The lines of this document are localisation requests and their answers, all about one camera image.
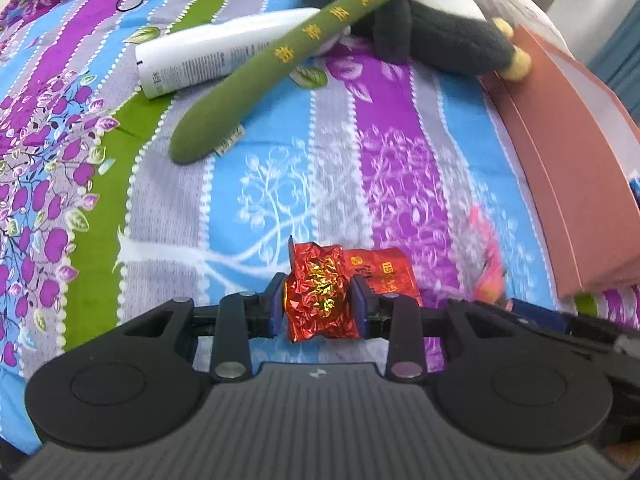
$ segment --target yellow plush paw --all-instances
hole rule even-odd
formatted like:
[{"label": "yellow plush paw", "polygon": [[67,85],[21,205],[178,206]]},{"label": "yellow plush paw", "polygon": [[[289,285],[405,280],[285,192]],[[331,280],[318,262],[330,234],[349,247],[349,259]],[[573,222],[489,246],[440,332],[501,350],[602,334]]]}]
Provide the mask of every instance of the yellow plush paw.
[{"label": "yellow plush paw", "polygon": [[507,40],[513,38],[513,27],[509,25],[509,23],[505,22],[502,18],[494,18],[492,19],[494,25],[500,29],[500,32],[504,34]]},{"label": "yellow plush paw", "polygon": [[521,48],[513,47],[513,57],[511,64],[504,70],[499,70],[498,74],[506,81],[522,81],[531,72],[531,56]]}]

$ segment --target stuffed toy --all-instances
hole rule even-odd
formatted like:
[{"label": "stuffed toy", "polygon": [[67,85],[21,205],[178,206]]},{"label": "stuffed toy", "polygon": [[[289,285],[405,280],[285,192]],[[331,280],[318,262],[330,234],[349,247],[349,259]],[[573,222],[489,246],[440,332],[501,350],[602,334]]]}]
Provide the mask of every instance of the stuffed toy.
[{"label": "stuffed toy", "polygon": [[347,27],[393,0],[335,0],[257,52],[182,117],[169,143],[177,164],[221,155],[241,136],[238,124],[281,79]]},{"label": "stuffed toy", "polygon": [[[334,0],[302,0],[324,7]],[[413,57],[446,72],[481,75],[498,71],[519,81],[531,58],[510,43],[513,29],[504,20],[486,20],[473,0],[391,0],[352,26],[357,36],[373,39],[376,56],[403,64]]]}]

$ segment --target crumpled red wrapper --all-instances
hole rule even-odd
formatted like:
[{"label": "crumpled red wrapper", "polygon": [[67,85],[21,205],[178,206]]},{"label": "crumpled red wrapper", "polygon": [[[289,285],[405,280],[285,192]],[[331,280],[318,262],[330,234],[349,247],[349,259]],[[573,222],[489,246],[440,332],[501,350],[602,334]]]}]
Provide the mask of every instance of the crumpled red wrapper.
[{"label": "crumpled red wrapper", "polygon": [[291,274],[285,281],[284,310],[289,318],[289,338],[304,341],[315,335],[358,338],[347,302],[349,279],[345,275],[340,245],[289,241]]},{"label": "crumpled red wrapper", "polygon": [[420,290],[409,259],[400,249],[348,249],[344,251],[347,278],[361,275],[376,294],[396,292],[415,298],[420,306]]}]

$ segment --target green stuffed snake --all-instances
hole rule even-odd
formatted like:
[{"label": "green stuffed snake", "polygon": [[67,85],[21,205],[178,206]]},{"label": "green stuffed snake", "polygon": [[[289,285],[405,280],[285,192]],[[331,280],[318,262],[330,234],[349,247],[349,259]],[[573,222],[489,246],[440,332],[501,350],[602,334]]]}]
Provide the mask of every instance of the green stuffed snake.
[{"label": "green stuffed snake", "polygon": [[228,145],[257,102],[327,40],[389,0],[335,0],[271,42],[213,87],[185,114],[169,144],[177,164],[190,164]]}]

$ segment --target green stripe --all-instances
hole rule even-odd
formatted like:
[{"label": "green stripe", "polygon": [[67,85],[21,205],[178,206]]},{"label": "green stripe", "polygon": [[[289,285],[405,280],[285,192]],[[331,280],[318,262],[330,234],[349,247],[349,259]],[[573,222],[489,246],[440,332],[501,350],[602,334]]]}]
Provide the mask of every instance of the green stripe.
[{"label": "green stripe", "polygon": [[171,32],[210,23],[211,17],[220,10],[225,0],[196,0],[189,8],[187,15],[177,22]]},{"label": "green stripe", "polygon": [[598,317],[598,305],[591,294],[580,294],[574,298],[575,307],[581,314]]},{"label": "green stripe", "polygon": [[[210,21],[224,0],[195,0],[172,31]],[[93,193],[100,200],[85,213],[90,230],[76,233],[78,248],[72,265],[80,271],[66,293],[66,346],[71,350],[115,327],[116,298],[120,294],[120,268],[114,264],[120,251],[118,232],[124,229],[127,189],[134,159],[154,134],[171,96],[148,101],[142,93],[133,96],[114,116],[120,127],[105,133],[106,158],[115,159],[104,175],[94,176]]]}]

